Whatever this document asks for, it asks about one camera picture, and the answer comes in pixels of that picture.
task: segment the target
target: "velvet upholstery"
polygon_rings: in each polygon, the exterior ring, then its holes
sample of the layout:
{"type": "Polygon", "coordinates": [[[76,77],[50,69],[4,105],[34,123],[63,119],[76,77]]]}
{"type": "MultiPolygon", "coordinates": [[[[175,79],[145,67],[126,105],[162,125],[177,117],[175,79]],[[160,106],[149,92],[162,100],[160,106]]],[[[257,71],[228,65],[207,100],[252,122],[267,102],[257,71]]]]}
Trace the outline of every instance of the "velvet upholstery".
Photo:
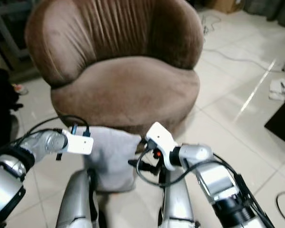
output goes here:
{"type": "Polygon", "coordinates": [[[58,114],[143,135],[197,98],[203,34],[185,0],[43,0],[25,38],[58,114]]]}

